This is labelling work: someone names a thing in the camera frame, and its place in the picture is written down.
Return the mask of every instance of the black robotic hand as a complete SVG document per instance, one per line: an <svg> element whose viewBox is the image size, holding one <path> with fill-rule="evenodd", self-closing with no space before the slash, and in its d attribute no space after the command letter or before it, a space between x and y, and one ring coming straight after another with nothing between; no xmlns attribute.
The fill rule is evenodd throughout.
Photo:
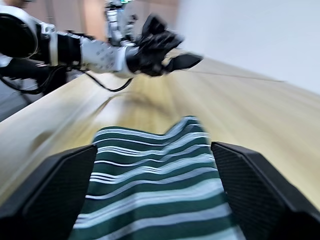
<svg viewBox="0 0 320 240"><path fill-rule="evenodd" d="M156 77L175 70L192 68L202 61L201 56L182 54L164 65L166 55L184 41L181 36L166 29L167 25L158 16L148 17L142 28L141 38L137 41L138 52L127 59L131 71L141 71Z"/></svg>

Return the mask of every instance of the black cable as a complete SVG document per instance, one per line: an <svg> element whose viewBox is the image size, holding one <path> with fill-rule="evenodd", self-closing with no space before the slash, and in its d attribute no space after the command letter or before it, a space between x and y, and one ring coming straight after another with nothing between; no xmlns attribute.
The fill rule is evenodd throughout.
<svg viewBox="0 0 320 240"><path fill-rule="evenodd" d="M34 89L34 90L25 90L25 89L18 88L12 82L5 80L1 74L0 74L0 81L3 82L5 85L7 85L9 88L14 89L16 91L19 91L23 94L38 95L38 94L41 94L43 91L45 91L48 88L48 86L49 86L50 82L52 81L56 72L64 67L65 66L59 66L56 69L52 70L50 72L50 75L45 80L45 82L42 83L37 89Z"/></svg>
<svg viewBox="0 0 320 240"><path fill-rule="evenodd" d="M126 83L122 86L122 87L119 87L117 89L110 89L110 88L107 88L105 87L101 82L99 82L94 76L90 75L89 73L87 73L86 71L83 71L83 70L79 70L80 72L86 74L89 78L91 78L93 81L95 81L100 87L110 91L110 92L113 92L113 93L117 93L117 92L120 92L122 91L123 89L125 89L126 87L129 86L129 84L132 82L133 78L130 78L128 81L126 81Z"/></svg>

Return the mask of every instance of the floor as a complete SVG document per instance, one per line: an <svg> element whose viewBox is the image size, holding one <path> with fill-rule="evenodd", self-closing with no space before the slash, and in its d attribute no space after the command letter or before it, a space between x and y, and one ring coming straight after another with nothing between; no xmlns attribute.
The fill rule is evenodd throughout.
<svg viewBox="0 0 320 240"><path fill-rule="evenodd" d="M69 72L68 82L78 76L79 73L77 71ZM31 90L36 88L36 83L33 79L18 79L14 80L14 82L17 84L23 84L23 89ZM0 122L17 113L21 109L24 109L29 104L39 100L42 96L42 94L21 94L0 82Z"/></svg>

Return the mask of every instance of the robotic arm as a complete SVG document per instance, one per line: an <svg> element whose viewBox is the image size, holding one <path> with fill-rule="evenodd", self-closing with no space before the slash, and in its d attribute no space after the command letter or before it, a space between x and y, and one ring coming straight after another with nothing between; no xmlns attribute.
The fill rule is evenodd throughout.
<svg viewBox="0 0 320 240"><path fill-rule="evenodd" d="M193 67L202 60L188 54L163 65L167 53L183 41L165 28L160 19L150 16L139 46L112 46L85 35L58 32L54 25L41 22L20 8L0 6L0 53L13 58L32 58L51 66L114 73L123 78L139 73L161 76Z"/></svg>

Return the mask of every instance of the striped cloth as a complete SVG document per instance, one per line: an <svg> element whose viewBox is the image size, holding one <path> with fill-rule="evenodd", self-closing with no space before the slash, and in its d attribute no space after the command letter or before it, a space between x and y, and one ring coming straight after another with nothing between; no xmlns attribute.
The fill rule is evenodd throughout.
<svg viewBox="0 0 320 240"><path fill-rule="evenodd" d="M164 135L100 130L85 203L70 240L239 240L205 133L195 117Z"/></svg>

